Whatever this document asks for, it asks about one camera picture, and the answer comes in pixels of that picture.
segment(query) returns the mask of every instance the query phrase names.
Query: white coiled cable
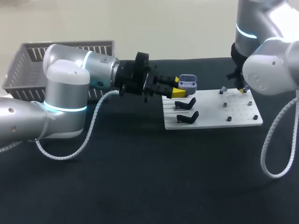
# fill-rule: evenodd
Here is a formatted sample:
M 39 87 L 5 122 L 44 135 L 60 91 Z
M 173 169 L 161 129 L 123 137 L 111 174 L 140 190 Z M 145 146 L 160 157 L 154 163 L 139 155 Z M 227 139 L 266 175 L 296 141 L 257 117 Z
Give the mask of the white coiled cable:
M 289 162 L 286 166 L 286 168 L 279 174 L 272 174 L 268 171 L 267 167 L 266 167 L 266 163 L 265 163 L 265 159 L 266 159 L 266 154 L 267 154 L 267 149 L 269 146 L 269 142 L 271 140 L 271 137 L 279 123 L 279 121 L 281 120 L 281 118 L 284 116 L 284 114 L 293 106 L 296 104 L 296 113 L 295 113 L 295 121 L 294 121 L 294 130 L 293 130 L 293 139 L 292 139 L 292 150 L 291 150 L 291 155 L 290 155 L 290 159 Z M 294 161 L 294 156 L 295 156 L 295 151 L 296 151 L 296 140 L 297 140 L 297 128 L 298 128 L 298 120 L 299 120 L 299 91 L 296 91 L 296 98 L 294 98 L 293 100 L 291 100 L 287 105 L 284 106 L 284 108 L 279 112 L 279 114 L 277 115 L 277 117 L 274 119 L 268 133 L 265 139 L 265 142 L 263 144 L 263 148 L 262 148 L 262 153 L 261 153 L 261 166 L 262 169 L 264 171 L 264 173 L 273 178 L 273 179 L 277 179 L 280 178 L 282 176 L 284 176 L 291 168 L 293 161 Z
M 82 150 L 85 148 L 85 146 L 87 145 L 88 143 L 88 140 L 90 138 L 90 135 L 92 134 L 92 131 L 93 131 L 93 125 L 94 125 L 94 122 L 95 122 L 95 119 L 97 117 L 97 114 L 98 114 L 98 110 L 102 104 L 102 102 L 108 97 L 108 96 L 111 96 L 111 95 L 119 95 L 119 91 L 118 90 L 113 90 L 113 91 L 109 91 L 107 92 L 104 96 L 102 96 L 102 98 L 99 100 L 98 104 L 96 105 L 95 109 L 94 109 L 94 112 L 93 112 L 93 118 L 92 118 L 92 121 L 90 123 L 90 126 L 89 126 L 89 130 L 88 130 L 88 133 L 87 133 L 87 136 L 83 142 L 83 144 L 81 145 L 81 147 L 76 151 L 74 152 L 73 154 L 71 155 L 68 155 L 68 156 L 54 156 L 54 155 L 51 155 L 49 153 L 47 153 L 43 147 L 41 146 L 40 142 L 39 141 L 36 141 L 36 144 L 37 144 L 37 147 L 38 149 L 42 152 L 42 154 L 44 154 L 45 156 L 47 156 L 48 158 L 50 159 L 53 159 L 53 160 L 69 160 L 69 159 L 72 159 L 74 158 L 76 155 L 78 155 L 80 152 L 82 152 Z

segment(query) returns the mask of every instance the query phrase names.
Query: white wall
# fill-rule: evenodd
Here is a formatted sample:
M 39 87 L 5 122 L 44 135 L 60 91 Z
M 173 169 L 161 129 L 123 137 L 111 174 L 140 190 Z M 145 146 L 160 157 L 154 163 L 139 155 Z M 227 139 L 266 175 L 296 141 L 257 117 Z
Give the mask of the white wall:
M 150 59 L 228 57 L 237 2 L 0 0 L 0 84 L 22 42 L 115 40 L 120 59 L 137 51 Z

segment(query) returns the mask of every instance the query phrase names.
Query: gray plastic basket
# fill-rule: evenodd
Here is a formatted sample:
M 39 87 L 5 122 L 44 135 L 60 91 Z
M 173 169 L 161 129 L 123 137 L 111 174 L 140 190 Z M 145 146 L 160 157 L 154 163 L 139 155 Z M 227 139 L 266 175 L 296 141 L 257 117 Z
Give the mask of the gray plastic basket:
M 54 43 L 114 56 L 114 41 L 23 43 L 9 65 L 2 88 L 15 99 L 43 102 L 46 86 L 43 56 Z M 88 94 L 88 100 L 103 96 L 102 91 L 92 88 Z

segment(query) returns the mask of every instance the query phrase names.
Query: white plate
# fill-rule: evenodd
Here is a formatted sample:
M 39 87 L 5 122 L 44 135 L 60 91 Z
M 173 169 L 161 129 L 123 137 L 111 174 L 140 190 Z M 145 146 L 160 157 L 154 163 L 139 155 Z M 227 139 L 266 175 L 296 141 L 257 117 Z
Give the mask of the white plate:
M 175 109 L 175 101 L 189 103 L 193 97 L 196 103 L 192 109 Z M 243 94 L 237 89 L 228 89 L 223 94 L 219 94 L 219 90 L 196 91 L 186 98 L 168 99 L 162 96 L 162 102 L 167 130 L 260 126 L 263 123 L 250 90 Z M 199 112 L 199 117 L 193 124 L 178 123 L 177 115 L 191 117 L 195 111 Z M 258 116 L 257 120 L 253 119 L 254 115 Z M 232 117 L 231 121 L 227 121 L 229 116 Z

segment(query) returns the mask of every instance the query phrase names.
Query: black table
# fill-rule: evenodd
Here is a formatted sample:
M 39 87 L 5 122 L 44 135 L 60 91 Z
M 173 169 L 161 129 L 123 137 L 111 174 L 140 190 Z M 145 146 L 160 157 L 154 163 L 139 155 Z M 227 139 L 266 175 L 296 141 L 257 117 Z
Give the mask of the black table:
M 228 58 L 152 61 L 161 74 L 195 74 L 198 89 L 233 88 Z M 259 127 L 167 131 L 161 97 L 113 96 L 100 109 L 86 150 L 74 161 L 45 158 L 32 143 L 0 155 L 0 223 L 31 224 L 297 224 L 299 164 L 278 181 L 260 168 L 264 138 L 294 93 L 253 93 Z M 43 140 L 56 155 L 78 149 L 72 140 Z M 294 110 L 279 124 L 267 156 L 282 171 L 292 143 Z

